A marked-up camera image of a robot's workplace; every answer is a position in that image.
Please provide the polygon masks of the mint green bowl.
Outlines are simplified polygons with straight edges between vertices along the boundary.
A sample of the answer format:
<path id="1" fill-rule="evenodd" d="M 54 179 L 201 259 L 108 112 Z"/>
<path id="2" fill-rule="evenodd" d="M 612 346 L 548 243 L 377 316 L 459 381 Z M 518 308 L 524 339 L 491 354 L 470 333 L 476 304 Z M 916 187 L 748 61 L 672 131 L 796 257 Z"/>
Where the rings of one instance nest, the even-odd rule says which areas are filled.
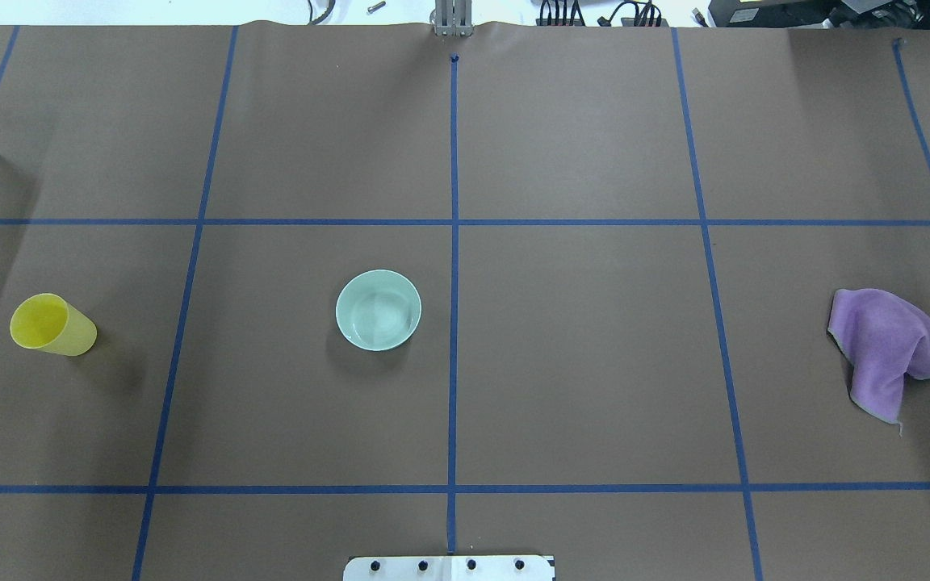
<path id="1" fill-rule="evenodd" d="M 387 352 L 416 333 L 423 300 L 413 281 L 392 270 L 370 270 L 350 279 L 333 309 L 347 341 L 366 352 Z"/>

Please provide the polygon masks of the purple microfiber cloth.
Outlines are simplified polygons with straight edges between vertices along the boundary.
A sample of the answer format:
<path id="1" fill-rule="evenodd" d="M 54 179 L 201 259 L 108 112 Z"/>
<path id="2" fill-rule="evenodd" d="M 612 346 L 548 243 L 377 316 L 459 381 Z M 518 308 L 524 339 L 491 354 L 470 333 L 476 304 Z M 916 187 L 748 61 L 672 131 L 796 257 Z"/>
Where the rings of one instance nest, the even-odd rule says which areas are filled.
<path id="1" fill-rule="evenodd" d="M 901 427 L 907 378 L 930 380 L 930 316 L 889 291 L 839 288 L 827 333 L 852 367 L 850 401 Z"/>

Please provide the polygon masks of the yellow plastic cup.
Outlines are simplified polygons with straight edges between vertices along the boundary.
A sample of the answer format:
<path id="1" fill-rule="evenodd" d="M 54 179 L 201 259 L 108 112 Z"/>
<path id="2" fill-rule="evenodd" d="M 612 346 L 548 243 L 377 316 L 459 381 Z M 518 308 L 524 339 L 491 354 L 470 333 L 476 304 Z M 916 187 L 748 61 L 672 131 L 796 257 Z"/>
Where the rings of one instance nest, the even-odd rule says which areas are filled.
<path id="1" fill-rule="evenodd" d="M 12 313 L 10 337 L 23 349 L 76 357 L 92 349 L 98 328 L 59 295 L 41 293 L 21 302 Z"/>

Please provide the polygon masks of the aluminium frame post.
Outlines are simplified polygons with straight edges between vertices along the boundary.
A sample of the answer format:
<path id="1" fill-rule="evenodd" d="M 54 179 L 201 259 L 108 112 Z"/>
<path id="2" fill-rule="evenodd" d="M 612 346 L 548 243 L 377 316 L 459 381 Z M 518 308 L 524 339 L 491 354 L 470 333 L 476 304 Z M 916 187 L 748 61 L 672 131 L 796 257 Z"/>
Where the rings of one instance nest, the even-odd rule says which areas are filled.
<path id="1" fill-rule="evenodd" d="M 437 0 L 431 14 L 434 34 L 440 37 L 472 36 L 472 0 Z"/>

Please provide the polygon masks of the white pedestal base plate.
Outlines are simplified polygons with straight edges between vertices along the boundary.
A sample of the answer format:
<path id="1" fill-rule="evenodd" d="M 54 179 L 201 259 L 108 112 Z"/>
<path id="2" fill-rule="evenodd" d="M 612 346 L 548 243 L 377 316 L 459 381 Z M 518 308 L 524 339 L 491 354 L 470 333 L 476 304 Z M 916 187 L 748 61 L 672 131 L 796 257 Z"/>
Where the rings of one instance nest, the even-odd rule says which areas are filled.
<path id="1" fill-rule="evenodd" d="M 343 580 L 556 580 L 553 558 L 536 554 L 352 558 Z"/>

